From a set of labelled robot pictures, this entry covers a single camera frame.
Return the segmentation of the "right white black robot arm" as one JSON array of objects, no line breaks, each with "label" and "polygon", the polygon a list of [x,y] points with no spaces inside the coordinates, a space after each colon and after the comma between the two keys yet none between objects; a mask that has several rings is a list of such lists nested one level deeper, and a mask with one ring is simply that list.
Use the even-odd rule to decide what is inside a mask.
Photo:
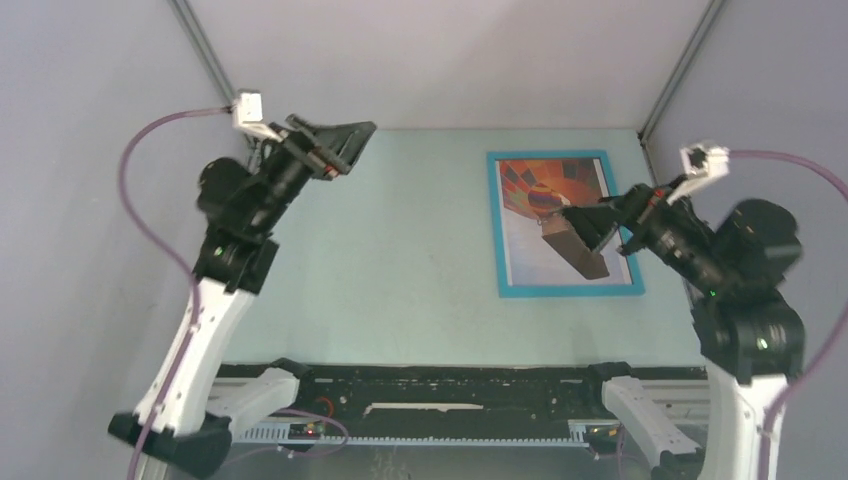
[{"label": "right white black robot arm", "polygon": [[604,245],[619,229],[620,253],[653,253],[698,293],[691,314],[709,382],[708,442],[653,458],[655,479],[771,479],[759,459],[778,444],[779,395],[800,377],[805,329],[779,292],[802,247],[793,215],[763,199],[739,202],[717,229],[669,187],[637,185],[562,216],[582,243]]}]

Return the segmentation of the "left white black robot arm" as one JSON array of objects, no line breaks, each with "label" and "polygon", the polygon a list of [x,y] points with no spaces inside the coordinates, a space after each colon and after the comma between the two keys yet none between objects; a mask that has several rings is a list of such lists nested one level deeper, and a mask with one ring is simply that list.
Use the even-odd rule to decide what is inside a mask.
[{"label": "left white black robot arm", "polygon": [[202,170],[197,206],[207,227],[196,262],[179,261],[190,287],[183,319],[148,392],[108,427],[135,457],[197,479],[211,477],[234,439],[264,417],[282,409],[299,417],[314,408],[316,390],[295,363],[269,367],[219,400],[210,393],[224,350],[277,255],[273,228],[308,182],[350,173],[377,127],[321,125],[293,114],[284,125],[257,121],[244,129],[259,140],[259,164],[249,169],[221,157]]}]

